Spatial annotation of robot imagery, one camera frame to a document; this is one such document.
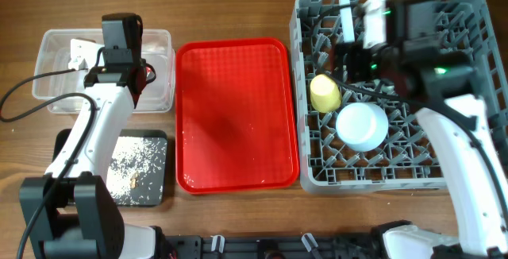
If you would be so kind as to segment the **white tissue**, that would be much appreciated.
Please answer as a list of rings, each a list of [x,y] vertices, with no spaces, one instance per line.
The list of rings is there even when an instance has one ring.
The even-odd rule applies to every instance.
[[[69,69],[89,69],[93,66],[102,66],[104,64],[103,56],[100,56],[98,64],[96,64],[98,50],[102,48],[102,44],[81,39],[71,39],[70,57],[68,63]]]

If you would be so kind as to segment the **yellow plastic cup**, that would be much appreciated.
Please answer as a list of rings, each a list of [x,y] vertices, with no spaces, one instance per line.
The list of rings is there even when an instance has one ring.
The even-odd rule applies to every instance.
[[[341,92],[330,77],[325,74],[316,75],[310,82],[310,101],[316,111],[332,112],[341,106]]]

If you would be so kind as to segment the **light blue plate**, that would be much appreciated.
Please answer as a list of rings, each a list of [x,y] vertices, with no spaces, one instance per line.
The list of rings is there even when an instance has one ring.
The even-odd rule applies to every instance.
[[[341,28],[344,43],[351,43],[355,41],[354,26],[352,20],[352,7],[350,0],[339,0],[341,16]]]

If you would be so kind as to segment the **light blue bowl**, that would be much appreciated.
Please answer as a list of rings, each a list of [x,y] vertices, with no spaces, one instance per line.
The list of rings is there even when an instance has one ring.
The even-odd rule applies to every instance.
[[[346,105],[336,120],[337,136],[352,150],[367,152],[381,145],[388,134],[388,117],[378,105],[355,102]]]

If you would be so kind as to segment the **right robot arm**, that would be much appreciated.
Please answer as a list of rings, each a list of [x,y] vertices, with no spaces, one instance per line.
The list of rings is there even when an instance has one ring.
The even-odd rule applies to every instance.
[[[416,108],[452,198],[458,235],[447,238],[409,222],[372,234],[385,258],[505,258],[507,182],[487,126],[477,71],[462,52],[442,53],[433,41],[358,42],[334,50],[333,76],[353,82],[389,79],[394,99]]]

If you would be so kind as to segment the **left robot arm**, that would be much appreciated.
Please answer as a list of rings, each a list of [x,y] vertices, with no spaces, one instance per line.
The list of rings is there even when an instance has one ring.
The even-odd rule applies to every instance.
[[[27,244],[38,258],[158,258],[164,238],[126,224],[105,178],[117,139],[146,85],[138,48],[102,49],[104,63],[85,78],[81,112],[59,155],[41,177],[21,185]]]

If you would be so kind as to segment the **grey dishwasher rack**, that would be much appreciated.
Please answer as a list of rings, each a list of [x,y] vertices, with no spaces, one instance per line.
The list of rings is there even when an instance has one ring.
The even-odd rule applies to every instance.
[[[337,113],[322,114],[310,103],[309,85],[327,68],[334,44],[363,37],[360,24],[341,23],[335,6],[366,0],[295,0],[289,32],[300,184],[309,193],[336,194],[394,189],[441,189],[445,181],[424,131],[406,104],[386,99],[389,130],[383,143],[364,153],[337,136]],[[434,21],[443,52],[464,52],[484,79],[491,137],[507,161],[507,76],[486,0],[436,0]]]

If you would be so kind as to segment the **clear plastic storage bin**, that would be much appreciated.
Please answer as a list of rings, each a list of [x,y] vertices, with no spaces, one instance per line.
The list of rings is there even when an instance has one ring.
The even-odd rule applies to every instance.
[[[40,44],[35,75],[65,71],[68,68],[71,39],[92,41],[104,45],[100,29],[50,29]],[[155,80],[142,91],[136,113],[164,113],[171,109],[175,89],[175,51],[171,35],[162,29],[146,29],[142,36],[142,58],[155,68],[148,78]],[[84,92],[83,80],[89,69],[79,69],[62,75],[46,76],[33,81],[32,95],[49,100],[72,92]]]

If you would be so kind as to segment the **red plastic tray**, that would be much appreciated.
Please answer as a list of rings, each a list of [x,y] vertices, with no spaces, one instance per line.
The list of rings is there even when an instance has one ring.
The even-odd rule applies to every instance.
[[[291,186],[299,174],[287,49],[196,41],[175,58],[175,178],[189,194]]]

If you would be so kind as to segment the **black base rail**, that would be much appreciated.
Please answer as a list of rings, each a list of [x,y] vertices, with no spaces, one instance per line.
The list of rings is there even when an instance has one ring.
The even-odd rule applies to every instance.
[[[235,238],[215,235],[168,236],[173,258],[263,259],[263,258],[374,258],[368,234],[319,237],[306,233],[298,237]]]

